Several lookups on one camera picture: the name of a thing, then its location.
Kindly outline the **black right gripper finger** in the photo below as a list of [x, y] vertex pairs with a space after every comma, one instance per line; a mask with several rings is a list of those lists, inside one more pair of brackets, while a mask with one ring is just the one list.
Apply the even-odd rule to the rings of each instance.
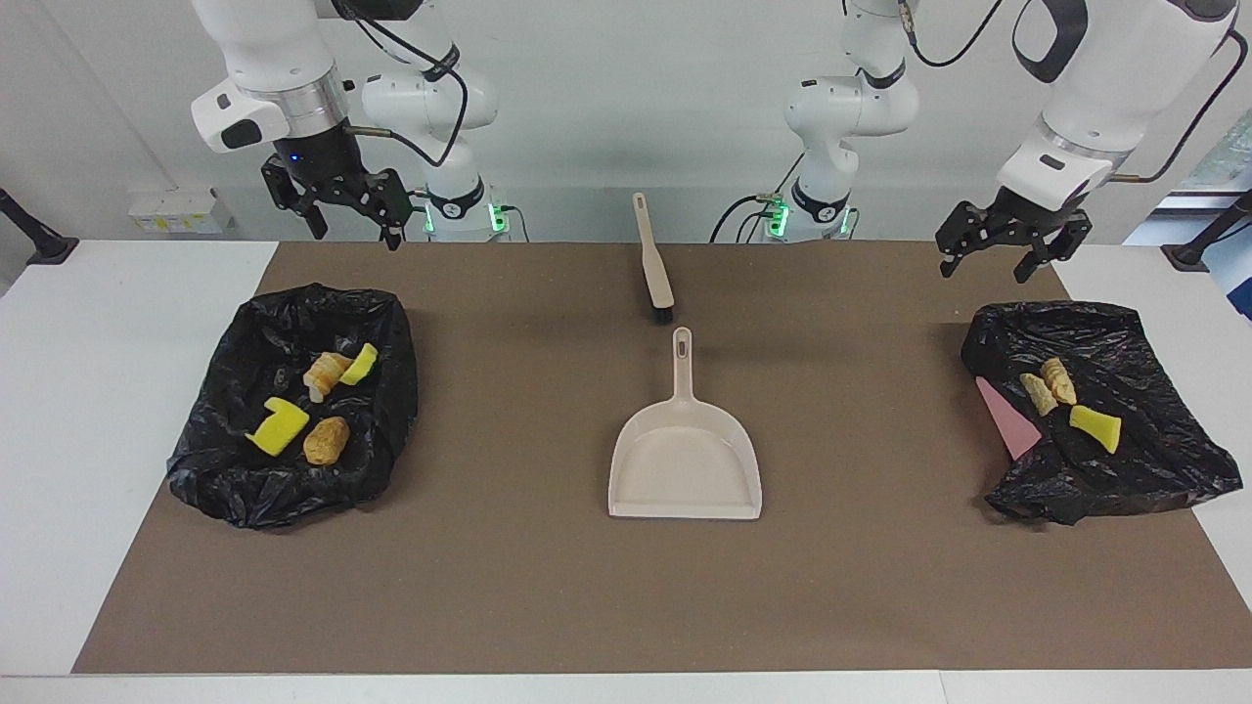
[[304, 220], [314, 241], [322, 241], [328, 229], [317, 198], [312, 190], [299, 192], [280, 157], [268, 157], [262, 165], [262, 177], [278, 209], [294, 213]]
[[394, 252], [406, 241], [404, 228], [413, 214], [409, 190], [401, 174], [392, 168], [367, 173], [364, 183], [368, 187], [366, 205], [371, 218], [381, 225], [381, 242]]

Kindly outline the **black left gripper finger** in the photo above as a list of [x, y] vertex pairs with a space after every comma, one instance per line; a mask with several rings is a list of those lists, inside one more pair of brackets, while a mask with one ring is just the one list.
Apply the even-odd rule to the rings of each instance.
[[990, 208], [973, 203], [958, 203], [935, 233], [935, 243], [943, 254], [939, 271], [943, 278], [952, 278], [962, 261], [975, 252], [997, 246], [998, 236], [1005, 230], [1005, 218]]
[[1038, 268], [1055, 261], [1069, 261], [1090, 228], [1090, 217], [1085, 210], [1074, 210], [1050, 236], [1045, 236], [1038, 225], [1020, 224], [1018, 229], [1025, 238], [1028, 252], [1013, 269], [1015, 281], [1027, 284]]

